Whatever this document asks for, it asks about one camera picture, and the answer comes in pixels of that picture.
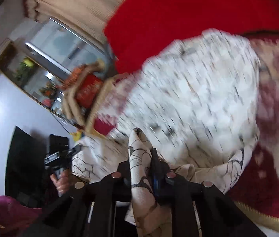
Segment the purple cloth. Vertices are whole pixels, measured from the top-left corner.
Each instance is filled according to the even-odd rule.
[[[30,209],[22,206],[9,196],[0,196],[0,229],[1,236],[15,237],[25,230],[40,214],[40,208]]]

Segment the shelf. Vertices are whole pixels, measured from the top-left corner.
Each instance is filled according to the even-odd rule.
[[[17,51],[12,42],[6,45],[0,56],[0,73],[39,105],[65,120],[61,81],[24,52]]]

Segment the hand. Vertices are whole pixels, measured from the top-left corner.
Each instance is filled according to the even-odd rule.
[[[55,185],[56,189],[61,193],[64,194],[67,192],[72,185],[72,173],[69,169],[63,171],[60,175],[60,179],[57,179],[55,174],[51,175],[51,180]]]

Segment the curtain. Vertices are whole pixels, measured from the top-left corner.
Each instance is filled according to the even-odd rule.
[[[106,22],[123,0],[24,0],[25,14],[39,22],[49,16],[62,21],[87,39],[100,44]]]

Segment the orange object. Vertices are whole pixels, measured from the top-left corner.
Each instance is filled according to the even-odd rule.
[[[63,82],[62,89],[66,90],[73,83],[75,83],[85,67],[86,67],[86,64],[81,65],[79,67],[75,67],[74,70],[70,73],[70,76]]]
[[[78,104],[82,107],[89,108],[102,84],[103,82],[101,79],[96,77],[94,74],[87,75],[75,96]]]

